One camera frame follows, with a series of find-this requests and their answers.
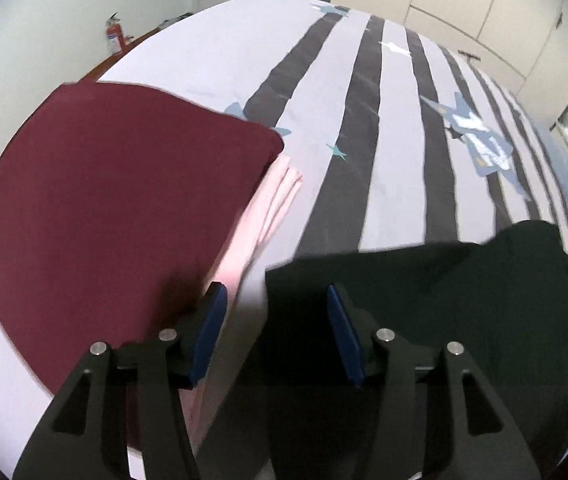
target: maroon cloth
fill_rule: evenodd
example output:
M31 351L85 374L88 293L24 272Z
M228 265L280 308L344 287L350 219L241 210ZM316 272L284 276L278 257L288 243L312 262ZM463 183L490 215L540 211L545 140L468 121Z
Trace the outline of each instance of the maroon cloth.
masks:
M53 392L94 341L140 341L191 306L283 148L159 90L55 90L0 158L0 322Z

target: dark green garment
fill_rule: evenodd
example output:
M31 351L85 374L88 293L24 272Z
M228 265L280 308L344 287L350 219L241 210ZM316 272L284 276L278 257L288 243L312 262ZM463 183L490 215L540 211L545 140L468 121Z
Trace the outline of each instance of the dark green garment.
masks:
M348 478L376 416L376 393L349 386L328 322L326 288L337 282L414 344L462 342L542 476L557 465L568 446L568 255L556 227L528 221L483 246L313 257L266 274L261 350L278 480Z

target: bed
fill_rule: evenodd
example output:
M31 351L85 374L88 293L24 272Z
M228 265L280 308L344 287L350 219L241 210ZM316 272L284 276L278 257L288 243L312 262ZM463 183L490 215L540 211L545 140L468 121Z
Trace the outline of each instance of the bed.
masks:
M568 162L553 141L506 89L396 23L317 0L232 0L149 38L101 80L274 128L303 175L218 343L208 425L266 319L269 267L307 254L483 242L526 219L557 224L568 253ZM50 398L0 325L7 476ZM129 463L144 478L133 450Z

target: folded pink garment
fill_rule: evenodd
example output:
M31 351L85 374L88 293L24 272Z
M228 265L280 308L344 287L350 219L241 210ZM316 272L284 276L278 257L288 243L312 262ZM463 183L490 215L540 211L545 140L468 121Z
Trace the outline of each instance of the folded pink garment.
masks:
M205 289L208 288L210 282L224 284L228 291L227 319L242 276L279 227L301 185L302 177L297 170L291 168L290 158L280 154L240 217L219 265L205 286ZM205 389L206 377L193 390L180 390L182 410L193 450L199 448L213 422L202 419Z

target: blue star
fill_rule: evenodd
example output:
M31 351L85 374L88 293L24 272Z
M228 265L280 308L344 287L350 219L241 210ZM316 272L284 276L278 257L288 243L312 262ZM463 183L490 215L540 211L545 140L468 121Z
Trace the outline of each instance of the blue star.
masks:
M231 103L228 105L226 110L224 110L226 115L232 115L233 117L237 117L243 121L248 121L246 115L244 114L244 110L242 109L242 105L238 102ZM291 133L291 130L288 128L282 128L281 126L276 126L271 128L274 132L276 132L280 137L286 137Z
M346 153L343 153L337 147L337 144L335 146L331 146L330 144L327 144L327 146L333 150L333 155L338 156L341 160L346 160Z
M279 133L280 137L286 137L290 134L290 130L288 128L282 128L281 126L276 126L275 128L271 128L271 130Z
M313 7L324 14L339 14L340 16L348 16L350 10L347 7L333 7L332 5L313 4Z
M244 115L244 110L242 110L242 106L237 101L228 105L228 108L224 110L226 115L232 115L233 117L237 117L243 121L246 120L246 116Z
M513 147L500 134L484 124L482 118L478 117L464 101L460 92L455 92L455 108L431 101L421 95L420 99L433 108L454 131L461 135L461 140L466 145L479 176L487 176L499 171L525 200L531 200L520 184L510 160Z

